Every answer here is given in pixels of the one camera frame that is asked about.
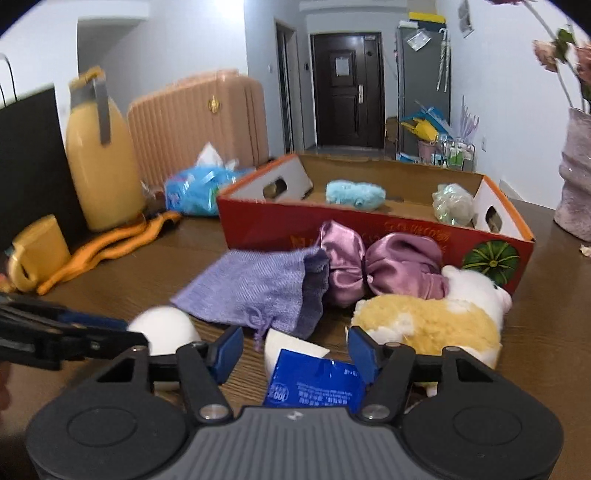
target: white foam piece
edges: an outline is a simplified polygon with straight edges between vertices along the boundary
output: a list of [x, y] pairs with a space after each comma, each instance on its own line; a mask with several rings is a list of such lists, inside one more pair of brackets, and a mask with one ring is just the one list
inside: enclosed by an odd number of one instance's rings
[[277, 330], [270, 329], [265, 341], [265, 370], [267, 372], [267, 379], [269, 380], [275, 371], [275, 366], [282, 350], [303, 353], [304, 355], [316, 358], [323, 358], [330, 352], [330, 350], [321, 347], [320, 345], [315, 345], [314, 343], [306, 342], [299, 338], [278, 332]]
[[[173, 355], [183, 345], [201, 341], [191, 318], [174, 307], [148, 309], [138, 315], [127, 329], [144, 334], [150, 346], [150, 355]], [[178, 382], [154, 382], [154, 388], [177, 390]]]

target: dark brown door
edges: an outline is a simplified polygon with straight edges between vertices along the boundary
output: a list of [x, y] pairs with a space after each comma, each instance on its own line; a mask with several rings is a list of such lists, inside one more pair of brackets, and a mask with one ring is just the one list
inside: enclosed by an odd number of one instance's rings
[[384, 147], [381, 35], [313, 35], [318, 145]]

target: pink satin bow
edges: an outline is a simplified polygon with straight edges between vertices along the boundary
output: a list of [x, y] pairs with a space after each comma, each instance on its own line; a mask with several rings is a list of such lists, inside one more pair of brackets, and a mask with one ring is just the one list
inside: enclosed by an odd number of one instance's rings
[[447, 278], [440, 274], [441, 249], [435, 240], [391, 233], [367, 251], [361, 236], [333, 220], [320, 228], [317, 244], [330, 259], [327, 300], [348, 307], [368, 294], [397, 293], [442, 299]]

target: orange cloth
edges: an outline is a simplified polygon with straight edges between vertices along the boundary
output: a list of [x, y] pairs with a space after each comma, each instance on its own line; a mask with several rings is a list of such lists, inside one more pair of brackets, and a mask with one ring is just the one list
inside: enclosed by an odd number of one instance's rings
[[56, 284], [73, 280], [95, 268], [102, 260], [115, 260], [130, 254], [139, 247], [156, 240], [167, 221], [177, 224], [181, 218], [178, 212], [164, 212], [149, 222], [142, 218], [142, 221], [136, 225], [116, 228], [100, 235], [80, 247], [64, 267], [39, 285], [37, 293], [45, 295]]

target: blue plush toy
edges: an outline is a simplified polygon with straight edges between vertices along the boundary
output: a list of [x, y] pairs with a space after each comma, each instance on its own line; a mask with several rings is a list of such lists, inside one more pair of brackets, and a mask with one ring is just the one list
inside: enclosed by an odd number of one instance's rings
[[372, 211], [386, 200], [386, 191], [372, 183], [334, 180], [326, 186], [326, 202]]

